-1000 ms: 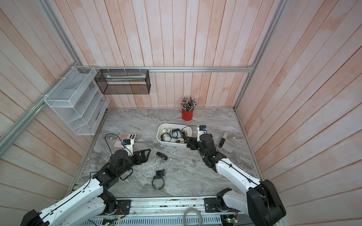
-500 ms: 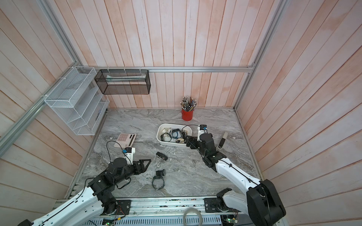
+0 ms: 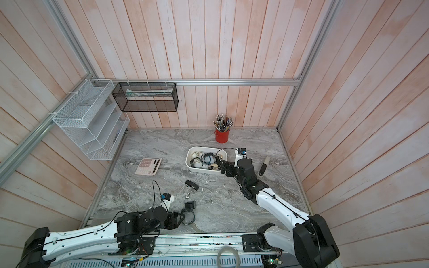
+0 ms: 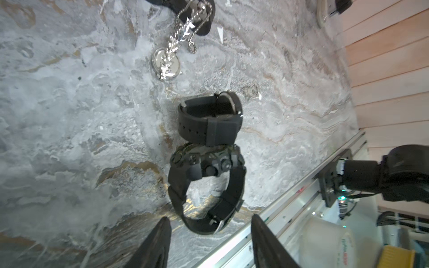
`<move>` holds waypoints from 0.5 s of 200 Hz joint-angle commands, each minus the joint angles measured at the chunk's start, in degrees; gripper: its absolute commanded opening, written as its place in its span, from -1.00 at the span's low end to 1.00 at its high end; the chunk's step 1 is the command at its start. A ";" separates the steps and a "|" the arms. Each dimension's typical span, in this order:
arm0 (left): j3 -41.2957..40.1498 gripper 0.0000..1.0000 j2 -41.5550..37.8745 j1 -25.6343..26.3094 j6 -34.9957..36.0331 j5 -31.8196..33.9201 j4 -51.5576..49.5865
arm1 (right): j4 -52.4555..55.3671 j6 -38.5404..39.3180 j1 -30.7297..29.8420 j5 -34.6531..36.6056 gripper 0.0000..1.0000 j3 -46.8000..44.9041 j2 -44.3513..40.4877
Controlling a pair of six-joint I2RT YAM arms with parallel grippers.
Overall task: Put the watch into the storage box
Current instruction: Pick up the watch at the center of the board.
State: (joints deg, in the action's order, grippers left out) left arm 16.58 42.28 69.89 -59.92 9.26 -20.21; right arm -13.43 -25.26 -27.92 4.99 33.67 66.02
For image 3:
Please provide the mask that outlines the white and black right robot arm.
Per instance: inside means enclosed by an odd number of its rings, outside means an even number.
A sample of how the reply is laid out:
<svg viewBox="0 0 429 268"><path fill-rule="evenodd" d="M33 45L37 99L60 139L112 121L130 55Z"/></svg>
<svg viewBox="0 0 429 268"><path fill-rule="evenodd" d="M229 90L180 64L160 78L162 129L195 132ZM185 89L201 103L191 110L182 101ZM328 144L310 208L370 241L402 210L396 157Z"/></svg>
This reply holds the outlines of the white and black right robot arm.
<svg viewBox="0 0 429 268"><path fill-rule="evenodd" d="M219 170L233 177L245 198L271 213L286 229L267 223L257 230L261 247L293 254L303 268L325 268L340 256L325 219L295 208L257 178L251 159L229 162L216 158Z"/></svg>

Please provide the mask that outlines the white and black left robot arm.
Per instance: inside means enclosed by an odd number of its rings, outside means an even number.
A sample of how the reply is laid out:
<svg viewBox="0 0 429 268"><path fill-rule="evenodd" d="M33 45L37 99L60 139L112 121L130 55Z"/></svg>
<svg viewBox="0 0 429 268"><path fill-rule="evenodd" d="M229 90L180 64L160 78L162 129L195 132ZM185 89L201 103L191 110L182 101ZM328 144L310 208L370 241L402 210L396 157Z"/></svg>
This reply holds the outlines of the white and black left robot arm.
<svg viewBox="0 0 429 268"><path fill-rule="evenodd" d="M120 211L107 223L75 231L51 232L47 227L38 228L25 242L17 267L48 268L98 253L150 255L160 231L176 229L184 219L183 213L168 212L159 206L145 212Z"/></svg>

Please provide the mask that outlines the black watch with keychain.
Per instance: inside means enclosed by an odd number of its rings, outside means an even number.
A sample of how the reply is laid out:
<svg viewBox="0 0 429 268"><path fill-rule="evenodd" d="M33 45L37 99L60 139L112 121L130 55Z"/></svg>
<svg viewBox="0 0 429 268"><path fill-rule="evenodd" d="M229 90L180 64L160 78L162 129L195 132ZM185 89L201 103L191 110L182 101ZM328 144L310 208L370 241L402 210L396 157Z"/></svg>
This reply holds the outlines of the black watch with keychain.
<svg viewBox="0 0 429 268"><path fill-rule="evenodd" d="M187 195L185 197L186 199L189 199L191 194L193 192L199 190L199 188L200 188L195 182L193 182L191 180L186 180L185 185L189 188L189 192L187 193Z"/></svg>

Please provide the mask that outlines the cream silicone watch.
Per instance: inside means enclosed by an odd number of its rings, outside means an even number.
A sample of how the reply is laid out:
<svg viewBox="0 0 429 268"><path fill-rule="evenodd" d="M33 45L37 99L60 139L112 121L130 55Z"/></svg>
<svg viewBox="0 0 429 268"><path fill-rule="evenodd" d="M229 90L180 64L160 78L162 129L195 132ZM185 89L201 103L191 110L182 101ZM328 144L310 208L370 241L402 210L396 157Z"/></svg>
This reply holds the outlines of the cream silicone watch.
<svg viewBox="0 0 429 268"><path fill-rule="evenodd" d="M202 158L203 158L203 155L204 155L204 152L203 152L203 151L195 151L195 152L191 155L191 159L194 159L194 158L202 159Z"/></svg>

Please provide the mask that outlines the black digital watch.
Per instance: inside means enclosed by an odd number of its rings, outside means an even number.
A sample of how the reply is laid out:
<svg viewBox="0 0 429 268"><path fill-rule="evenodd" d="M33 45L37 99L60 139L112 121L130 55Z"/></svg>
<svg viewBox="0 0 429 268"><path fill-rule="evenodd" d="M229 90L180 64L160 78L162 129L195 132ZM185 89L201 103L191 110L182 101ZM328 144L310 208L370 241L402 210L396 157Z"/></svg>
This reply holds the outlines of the black digital watch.
<svg viewBox="0 0 429 268"><path fill-rule="evenodd" d="M216 163L216 156L214 153L204 153L202 160L206 165L212 165Z"/></svg>
<svg viewBox="0 0 429 268"><path fill-rule="evenodd" d="M190 166L192 168L201 169L204 167L204 161L200 157L194 157L190 160Z"/></svg>
<svg viewBox="0 0 429 268"><path fill-rule="evenodd" d="M192 208L183 208L181 214L185 216L184 220L182 221L185 226L194 223L196 217Z"/></svg>

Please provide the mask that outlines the black small watch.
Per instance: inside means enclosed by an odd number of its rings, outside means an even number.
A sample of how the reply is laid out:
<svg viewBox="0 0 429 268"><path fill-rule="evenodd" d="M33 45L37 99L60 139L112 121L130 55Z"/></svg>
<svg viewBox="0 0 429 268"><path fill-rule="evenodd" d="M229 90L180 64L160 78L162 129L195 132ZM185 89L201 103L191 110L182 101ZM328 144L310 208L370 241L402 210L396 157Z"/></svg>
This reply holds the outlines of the black small watch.
<svg viewBox="0 0 429 268"><path fill-rule="evenodd" d="M185 209L195 209L196 208L196 201L189 201L185 202Z"/></svg>

